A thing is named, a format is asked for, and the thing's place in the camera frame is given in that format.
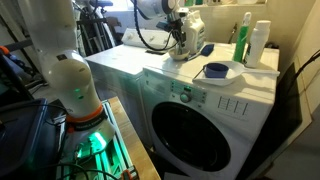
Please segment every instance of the black cable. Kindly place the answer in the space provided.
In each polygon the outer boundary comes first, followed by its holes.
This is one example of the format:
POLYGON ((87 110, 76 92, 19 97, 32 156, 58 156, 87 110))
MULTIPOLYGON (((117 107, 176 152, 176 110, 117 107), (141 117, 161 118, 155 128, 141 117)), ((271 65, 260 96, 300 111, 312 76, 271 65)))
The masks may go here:
POLYGON ((61 109, 63 110, 65 113, 67 113, 67 109, 62 107, 62 106, 58 106, 58 105, 53 105, 53 104, 24 104, 22 106, 19 106, 19 107, 10 107, 10 108, 3 108, 0 113, 2 111, 12 111, 12 110, 16 110, 16 109, 21 109, 21 108, 27 108, 27 107, 30 107, 30 106, 47 106, 47 107, 55 107, 55 108, 58 108, 58 109, 61 109))
POLYGON ((34 93, 36 93, 39 89, 41 89, 42 87, 48 86, 48 83, 42 83, 42 84, 38 84, 37 86, 35 86, 35 90, 31 93, 32 95, 34 93))
POLYGON ((288 88, 288 90, 287 90, 286 95, 289 94, 289 92, 290 92, 291 88, 293 87, 296 79, 297 79, 298 76, 302 73, 302 71, 303 71, 310 63, 312 63, 313 61, 315 61, 318 57, 320 57, 320 49, 319 49, 318 51, 316 51, 316 52, 310 57, 310 59, 309 59, 306 63, 304 63, 304 64, 299 68, 299 70, 296 72, 296 74, 293 76, 293 78, 292 78, 292 80, 291 80, 291 82, 290 82, 289 88, 288 88))
MULTIPOLYGON (((109 177, 111 177, 111 178, 114 179, 114 180, 118 180, 118 179, 117 179, 115 176, 113 176, 112 174, 107 173, 107 172, 102 171, 102 170, 99 170, 99 169, 88 169, 88 170, 85 170, 85 172, 86 172, 86 173, 87 173, 87 172, 98 172, 98 173, 104 174, 105 176, 109 176, 109 177)), ((76 171, 76 172, 72 172, 72 173, 66 174, 66 175, 62 176, 61 178, 59 178, 58 180, 63 180, 64 178, 69 177, 69 176, 72 176, 72 175, 75 175, 75 174, 77 174, 77 173, 80 173, 80 171, 76 171)))
POLYGON ((71 164, 71 163, 51 164, 51 165, 48 165, 48 166, 40 167, 40 168, 37 169, 37 171, 42 170, 42 169, 50 169, 50 168, 54 168, 54 167, 60 167, 60 166, 62 168, 64 166, 70 166, 70 167, 74 167, 76 169, 79 169, 80 171, 78 171, 76 173, 82 172, 85 175, 86 180, 89 180, 89 175, 88 175, 87 171, 85 169, 83 169, 83 167, 81 167, 79 165, 76 165, 76 164, 71 164))
POLYGON ((102 171, 102 170, 99 170, 99 169, 88 169, 88 170, 85 170, 86 172, 98 172, 98 173, 102 173, 106 176, 109 176, 111 177, 112 179, 115 179, 115 180, 118 180, 115 176, 113 176, 112 174, 110 173, 107 173, 105 171, 102 171))
POLYGON ((88 16, 94 15, 96 13, 97 8, 98 8, 98 0, 96 0, 96 4, 94 6, 94 9, 93 9, 92 13, 88 14, 88 16))
POLYGON ((166 48, 167 45, 166 45, 164 48, 161 48, 161 49, 151 47, 151 46, 143 39, 143 37, 142 37, 142 35, 141 35, 140 28, 139 28, 138 13, 137 13, 137 11, 138 11, 137 0, 134 0, 134 1, 133 1, 133 14, 134 14, 134 20, 135 20, 134 22, 135 22, 136 30, 137 30, 138 36, 139 36, 139 38, 141 39, 142 43, 143 43, 147 48, 149 48, 149 49, 151 49, 151 50, 154 50, 154 51, 164 51, 164 50, 169 50, 169 49, 171 49, 172 47, 174 47, 174 46, 178 43, 178 42, 177 42, 175 45, 173 45, 173 46, 170 47, 170 48, 166 48))

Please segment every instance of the cup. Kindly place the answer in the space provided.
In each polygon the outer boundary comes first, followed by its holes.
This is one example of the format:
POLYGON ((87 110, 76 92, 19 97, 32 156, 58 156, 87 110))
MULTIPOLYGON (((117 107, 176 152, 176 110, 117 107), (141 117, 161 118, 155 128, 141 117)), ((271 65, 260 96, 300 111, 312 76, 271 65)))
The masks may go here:
POLYGON ((221 63, 208 63, 203 71, 207 78, 225 78, 229 67, 221 63))

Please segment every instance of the white container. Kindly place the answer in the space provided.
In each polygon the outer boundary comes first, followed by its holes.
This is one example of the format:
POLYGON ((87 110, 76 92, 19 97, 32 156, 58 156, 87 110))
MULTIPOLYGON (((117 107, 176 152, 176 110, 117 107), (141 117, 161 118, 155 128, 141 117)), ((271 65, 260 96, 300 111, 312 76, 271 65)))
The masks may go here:
POLYGON ((256 4, 258 0, 237 0, 238 4, 256 4))
POLYGON ((226 5, 226 4, 234 4, 235 0, 221 0, 221 4, 226 5))
POLYGON ((260 62, 264 46, 269 38, 270 21, 257 21, 253 29, 250 44, 244 58, 244 65, 250 68, 256 68, 260 62))
POLYGON ((199 10, 188 14, 181 29, 186 33, 185 48, 190 50, 190 54, 199 52, 205 40, 204 23, 199 10))

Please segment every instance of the bottle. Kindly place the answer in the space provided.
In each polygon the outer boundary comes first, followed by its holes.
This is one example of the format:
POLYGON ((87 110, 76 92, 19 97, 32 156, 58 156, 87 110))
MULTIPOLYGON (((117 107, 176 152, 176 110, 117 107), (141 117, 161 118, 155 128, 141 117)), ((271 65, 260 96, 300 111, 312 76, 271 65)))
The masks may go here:
POLYGON ((194 2, 193 0, 185 0, 184 1, 184 6, 193 6, 194 2))
POLYGON ((251 13, 250 12, 245 13, 243 17, 242 26, 240 28, 239 36, 237 39, 236 48, 234 50, 234 54, 232 58, 232 60, 234 61, 242 62, 244 47, 247 42, 247 34, 248 34, 250 20, 251 20, 251 13))
POLYGON ((269 38, 271 21, 257 21, 253 29, 250 44, 248 46, 244 65, 249 68, 256 68, 260 62, 264 46, 269 38))
POLYGON ((237 0, 238 4, 256 4, 258 0, 237 0))
POLYGON ((192 11, 187 15, 181 30, 186 33, 185 48, 190 50, 190 54, 199 52, 203 47, 205 40, 204 27, 199 10, 192 11))

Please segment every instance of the wall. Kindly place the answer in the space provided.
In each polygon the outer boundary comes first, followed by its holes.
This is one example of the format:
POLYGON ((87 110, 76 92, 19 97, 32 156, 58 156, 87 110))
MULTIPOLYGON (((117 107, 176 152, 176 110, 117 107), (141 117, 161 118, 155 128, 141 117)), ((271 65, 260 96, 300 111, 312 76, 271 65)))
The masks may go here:
MULTIPOLYGON (((252 22, 249 36, 257 20, 271 20, 270 41, 280 45, 279 70, 284 72, 289 66, 289 57, 295 40, 307 18, 315 0, 268 0, 267 5, 248 6, 196 6, 192 9, 200 9, 201 18, 206 24, 206 36, 208 41, 228 42, 235 22, 241 25, 245 12, 252 12, 252 22)), ((107 16, 118 17, 122 27, 116 27, 116 31, 124 32, 127 27, 134 28, 133 12, 107 12, 107 16)), ((140 18, 141 28, 156 29, 156 24, 163 18, 145 21, 140 18)))
MULTIPOLYGON (((316 0, 303 26, 291 61, 301 67, 320 49, 320 0, 316 0)), ((301 95, 306 95, 304 117, 310 116, 312 123, 274 162, 266 174, 272 179, 319 179, 320 177, 320 58, 305 68, 301 75, 301 95)))

